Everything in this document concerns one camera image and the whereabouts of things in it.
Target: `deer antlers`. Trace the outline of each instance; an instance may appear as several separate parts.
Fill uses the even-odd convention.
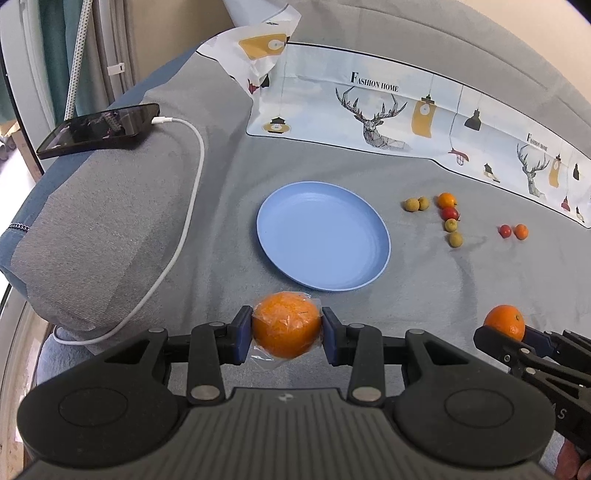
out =
[[[347,98],[347,94],[353,90],[355,87],[352,86],[349,90],[346,90],[343,92],[343,96],[340,97],[339,96],[339,90],[335,88],[335,92],[336,92],[336,97],[339,99],[339,102],[342,106],[344,106],[349,112],[353,113],[355,115],[355,118],[357,120],[359,120],[360,122],[363,122],[364,120],[367,120],[364,116],[363,113],[361,112],[361,110],[359,110],[357,108],[357,102],[359,101],[359,99],[357,98],[354,102],[353,105],[351,105],[351,102],[349,102],[348,98]]]
[[[354,88],[355,87],[352,86],[350,89],[344,91],[343,96],[339,96],[339,90],[335,89],[336,97],[339,99],[339,102],[342,106],[344,106],[349,112],[351,112],[355,115],[355,118],[357,120],[359,120],[360,122],[363,122],[368,119],[363,116],[362,111],[359,110],[359,108],[357,107],[357,102],[359,101],[359,98],[355,99],[355,101],[353,102],[353,105],[351,105],[351,102],[349,102],[349,99],[347,98],[347,94],[351,90],[353,90]],[[382,103],[382,111],[379,113],[376,113],[374,115],[373,120],[371,120],[371,122],[374,125],[382,125],[384,123],[382,121],[384,118],[395,117],[400,112],[402,112],[402,110],[404,110],[404,107],[406,107],[407,103],[405,103],[400,110],[397,110],[398,109],[398,101],[396,100],[396,97],[392,93],[390,95],[392,95],[392,100],[394,100],[394,106],[390,110],[388,110],[388,112],[386,112],[386,104]]]
[[[394,97],[394,94],[390,93],[390,95],[392,95],[392,100],[394,100],[394,106],[388,111],[388,113],[386,113],[386,105],[382,103],[382,111],[380,113],[376,113],[374,115],[374,119],[372,120],[372,122],[374,122],[376,125],[382,125],[384,123],[382,122],[384,118],[392,118],[393,116],[398,115],[400,112],[402,112],[402,110],[404,110],[404,107],[406,107],[408,103],[405,103],[400,110],[396,110],[398,108],[398,101]]]
[[[527,147],[527,145],[524,145],[523,147],[519,148],[519,144],[517,144],[517,158],[519,158],[519,161],[521,162],[521,164],[523,165],[523,172],[526,175],[531,175],[532,177],[535,177],[535,172],[537,171],[541,171],[544,170],[548,164],[550,163],[550,160],[546,161],[546,154],[544,154],[544,161],[542,162],[542,165],[540,165],[540,162],[538,161],[538,164],[535,167],[532,167],[531,170],[527,169],[527,153],[525,155],[523,155],[523,151],[525,150],[525,148]]]

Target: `yellow lamp illustration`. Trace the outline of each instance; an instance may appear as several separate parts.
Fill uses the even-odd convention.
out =
[[[286,43],[287,35],[284,33],[275,33],[245,38],[239,41],[238,45],[242,47],[249,59],[258,60],[270,55],[280,55]]]
[[[284,134],[291,130],[290,126],[280,116],[263,125],[262,128],[270,134]]]
[[[414,107],[412,128],[415,135],[421,137],[431,138],[431,124],[433,123],[433,115],[437,106],[431,100],[431,96],[421,98],[420,102]]]
[[[560,171],[560,165],[562,165],[562,163],[560,161],[560,154],[558,154],[552,162],[550,174],[548,175],[548,183],[550,183],[550,186],[554,187],[555,189],[558,188],[558,173]]]

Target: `smartphone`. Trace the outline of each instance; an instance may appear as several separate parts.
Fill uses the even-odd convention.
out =
[[[160,114],[160,105],[127,106],[65,120],[37,149],[40,159],[106,148],[132,148],[141,143]]]

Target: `decorative paper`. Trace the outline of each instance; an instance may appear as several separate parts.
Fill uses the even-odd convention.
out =
[[[250,135],[409,157],[513,192],[580,225],[591,216],[591,160],[543,125],[454,80],[395,60],[291,43],[291,7],[198,52],[253,98]]]

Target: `deer illustration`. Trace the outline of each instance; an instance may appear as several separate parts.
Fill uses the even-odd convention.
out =
[[[397,110],[398,101],[393,94],[390,94],[392,95],[392,100],[394,100],[394,106],[387,112],[385,103],[382,103],[382,111],[376,113],[370,120],[365,118],[361,110],[359,110],[357,107],[359,98],[353,102],[353,105],[351,105],[351,102],[349,102],[347,94],[354,88],[355,87],[352,86],[349,90],[346,90],[343,93],[343,96],[340,96],[339,90],[335,89],[336,97],[339,99],[339,102],[342,106],[344,106],[349,112],[353,113],[356,120],[359,120],[361,123],[363,123],[363,138],[365,141],[372,147],[381,148],[383,150],[410,150],[410,147],[407,143],[380,135],[377,129],[378,125],[382,125],[384,123],[385,118],[395,117],[400,112],[402,112],[402,110],[404,110],[404,107],[406,107],[407,104],[405,103],[400,110]]]
[[[523,165],[523,167],[521,168],[523,170],[523,173],[525,173],[525,175],[527,176],[527,186],[528,186],[530,193],[532,195],[535,195],[538,198],[546,200],[546,195],[544,195],[542,192],[540,192],[538,190],[538,188],[535,186],[534,177],[535,177],[535,173],[537,171],[544,170],[548,166],[548,164],[550,163],[550,160],[546,161],[546,155],[544,154],[544,161],[542,162],[542,165],[540,165],[540,162],[538,162],[538,164],[535,167],[528,170],[527,169],[527,153],[525,155],[523,154],[523,151],[525,150],[526,147],[527,147],[527,145],[524,145],[523,147],[519,148],[519,144],[517,144],[517,158],[519,158],[519,161]]]

